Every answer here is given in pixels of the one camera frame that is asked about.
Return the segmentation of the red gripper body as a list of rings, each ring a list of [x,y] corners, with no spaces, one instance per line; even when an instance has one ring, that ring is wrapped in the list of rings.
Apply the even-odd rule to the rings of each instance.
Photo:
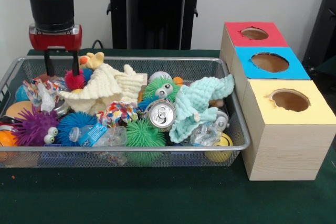
[[[29,39],[35,50],[64,49],[66,51],[78,51],[82,42],[82,27],[73,26],[70,30],[47,33],[35,26],[30,26]]]

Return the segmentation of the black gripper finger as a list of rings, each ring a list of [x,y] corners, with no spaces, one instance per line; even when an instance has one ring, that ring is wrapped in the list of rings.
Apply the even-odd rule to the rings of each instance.
[[[71,54],[73,56],[73,61],[72,61],[72,74],[74,77],[80,75],[79,71],[79,61],[78,61],[78,51],[73,50],[71,51]]]
[[[54,65],[50,59],[49,50],[44,51],[44,62],[46,67],[47,76],[53,77],[55,75]]]

